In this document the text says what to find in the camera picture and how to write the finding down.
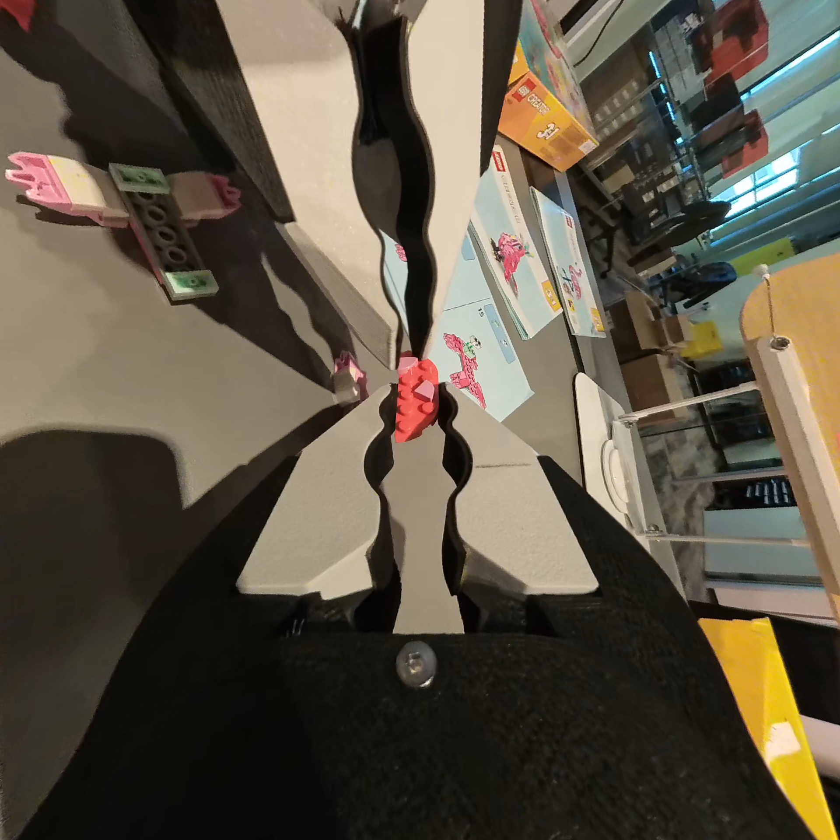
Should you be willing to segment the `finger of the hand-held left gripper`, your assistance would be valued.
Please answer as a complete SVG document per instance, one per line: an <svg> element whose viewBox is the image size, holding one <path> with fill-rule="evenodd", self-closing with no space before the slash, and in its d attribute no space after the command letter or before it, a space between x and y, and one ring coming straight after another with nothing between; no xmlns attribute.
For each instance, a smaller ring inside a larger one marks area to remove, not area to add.
<svg viewBox="0 0 840 840"><path fill-rule="evenodd" d="M362 98L357 2L223 1L217 7L290 205L282 235L363 346L394 370L401 320L382 236L354 177Z"/></svg>
<svg viewBox="0 0 840 840"><path fill-rule="evenodd" d="M522 2L407 2L401 22L397 232L406 249L411 350L425 356L443 310L478 183L489 164Z"/></svg>

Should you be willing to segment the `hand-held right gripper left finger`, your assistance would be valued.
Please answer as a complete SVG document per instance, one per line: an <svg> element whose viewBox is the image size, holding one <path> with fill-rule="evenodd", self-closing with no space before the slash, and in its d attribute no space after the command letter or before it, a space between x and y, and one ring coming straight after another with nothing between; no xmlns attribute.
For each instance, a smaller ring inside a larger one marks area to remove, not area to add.
<svg viewBox="0 0 840 840"><path fill-rule="evenodd" d="M237 581L251 596L348 597L396 573L382 485L394 466L396 385L305 447Z"/></svg>

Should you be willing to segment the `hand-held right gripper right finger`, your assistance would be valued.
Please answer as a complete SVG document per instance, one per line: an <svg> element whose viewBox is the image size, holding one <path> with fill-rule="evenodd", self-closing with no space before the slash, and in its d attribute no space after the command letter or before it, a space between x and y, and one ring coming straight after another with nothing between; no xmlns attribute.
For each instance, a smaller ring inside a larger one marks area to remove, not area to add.
<svg viewBox="0 0 840 840"><path fill-rule="evenodd" d="M538 453L453 387L439 389L439 426L455 485L442 546L450 593L594 593L595 574Z"/></svg>

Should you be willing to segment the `pink brick assembly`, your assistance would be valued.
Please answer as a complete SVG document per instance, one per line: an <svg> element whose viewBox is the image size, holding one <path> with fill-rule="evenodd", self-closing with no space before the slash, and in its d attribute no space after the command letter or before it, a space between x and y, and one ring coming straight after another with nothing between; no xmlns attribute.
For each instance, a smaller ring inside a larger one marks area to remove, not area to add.
<svg viewBox="0 0 840 840"><path fill-rule="evenodd" d="M368 376L347 350L341 351L334 360L332 388L336 403L342 406L360 403L368 398Z"/></svg>

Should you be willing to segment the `red and pink plate assembly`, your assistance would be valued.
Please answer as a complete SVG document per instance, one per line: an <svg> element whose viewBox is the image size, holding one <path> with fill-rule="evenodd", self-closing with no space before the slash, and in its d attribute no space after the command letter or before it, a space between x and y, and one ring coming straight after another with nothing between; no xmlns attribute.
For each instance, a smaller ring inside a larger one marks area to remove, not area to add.
<svg viewBox="0 0 840 840"><path fill-rule="evenodd" d="M419 438L438 414L438 369L431 360L403 353L397 366L394 439L398 444Z"/></svg>

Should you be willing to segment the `yellow toy brick set box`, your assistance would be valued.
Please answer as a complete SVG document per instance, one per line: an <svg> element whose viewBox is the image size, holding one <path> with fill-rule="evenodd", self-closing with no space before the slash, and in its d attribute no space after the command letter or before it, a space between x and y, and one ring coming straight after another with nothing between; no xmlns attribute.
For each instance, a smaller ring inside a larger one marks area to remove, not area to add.
<svg viewBox="0 0 840 840"><path fill-rule="evenodd" d="M555 16L547 2L523 1L518 40L497 131L566 172L597 146L595 128Z"/></svg>

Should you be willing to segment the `winged grey mint brick assembly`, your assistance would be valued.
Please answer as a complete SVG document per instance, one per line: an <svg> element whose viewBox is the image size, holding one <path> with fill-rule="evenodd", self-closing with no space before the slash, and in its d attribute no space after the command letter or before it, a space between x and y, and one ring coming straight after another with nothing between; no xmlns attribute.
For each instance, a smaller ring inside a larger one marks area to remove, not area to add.
<svg viewBox="0 0 840 840"><path fill-rule="evenodd" d="M107 170L67 157L19 151L8 156L7 181L33 204L133 231L171 303L211 298L218 284L190 230L236 213L242 193L224 175L165 174L153 167L110 163Z"/></svg>

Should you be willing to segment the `closed pale blue instruction booklet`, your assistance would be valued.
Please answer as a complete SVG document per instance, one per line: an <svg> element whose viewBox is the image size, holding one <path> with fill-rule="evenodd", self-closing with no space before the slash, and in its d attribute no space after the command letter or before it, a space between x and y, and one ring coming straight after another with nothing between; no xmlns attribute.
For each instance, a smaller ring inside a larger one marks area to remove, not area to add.
<svg viewBox="0 0 840 840"><path fill-rule="evenodd" d="M574 218L536 187L530 187L530 194L570 332L578 337L605 338L595 283L585 264Z"/></svg>
<svg viewBox="0 0 840 840"><path fill-rule="evenodd" d="M507 303L522 340L534 338L562 312L557 291L529 232L512 178L511 163L499 143L480 177L469 230Z"/></svg>

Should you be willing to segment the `open pale blue instruction booklet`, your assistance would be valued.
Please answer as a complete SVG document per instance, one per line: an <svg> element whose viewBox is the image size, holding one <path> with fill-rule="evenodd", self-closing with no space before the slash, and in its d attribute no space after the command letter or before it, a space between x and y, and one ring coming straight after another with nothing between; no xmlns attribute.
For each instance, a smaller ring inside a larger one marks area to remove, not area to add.
<svg viewBox="0 0 840 840"><path fill-rule="evenodd" d="M468 234L427 357L499 422L533 395Z"/></svg>

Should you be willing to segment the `black office chair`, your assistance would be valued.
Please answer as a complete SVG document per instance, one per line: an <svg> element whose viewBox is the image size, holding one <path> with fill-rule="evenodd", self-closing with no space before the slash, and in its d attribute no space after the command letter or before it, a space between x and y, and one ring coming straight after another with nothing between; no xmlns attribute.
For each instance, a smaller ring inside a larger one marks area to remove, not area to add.
<svg viewBox="0 0 840 840"><path fill-rule="evenodd" d="M706 198L696 178L632 182L619 192L629 262L673 249L720 225L732 205Z"/></svg>

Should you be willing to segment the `shallow yellow plastic bin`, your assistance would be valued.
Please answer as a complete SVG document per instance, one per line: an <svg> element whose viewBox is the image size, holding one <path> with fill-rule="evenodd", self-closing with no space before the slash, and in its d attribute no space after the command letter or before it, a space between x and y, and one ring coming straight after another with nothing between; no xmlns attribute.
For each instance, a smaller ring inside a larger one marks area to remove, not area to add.
<svg viewBox="0 0 840 840"><path fill-rule="evenodd" d="M749 735L813 838L838 839L771 620L702 617Z"/></svg>

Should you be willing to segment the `wooden top white stand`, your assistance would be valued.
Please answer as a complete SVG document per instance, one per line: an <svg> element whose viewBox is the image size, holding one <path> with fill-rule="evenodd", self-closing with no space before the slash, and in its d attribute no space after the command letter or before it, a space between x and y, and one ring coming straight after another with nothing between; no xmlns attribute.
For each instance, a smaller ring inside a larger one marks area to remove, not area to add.
<svg viewBox="0 0 840 840"><path fill-rule="evenodd" d="M839 609L839 256L765 275L740 315L754 381L625 412L584 373L574 378L584 487L643 546L651 542L790 545L810 550L835 620ZM631 430L647 417L751 392L760 394L805 539L669 534L644 518Z"/></svg>

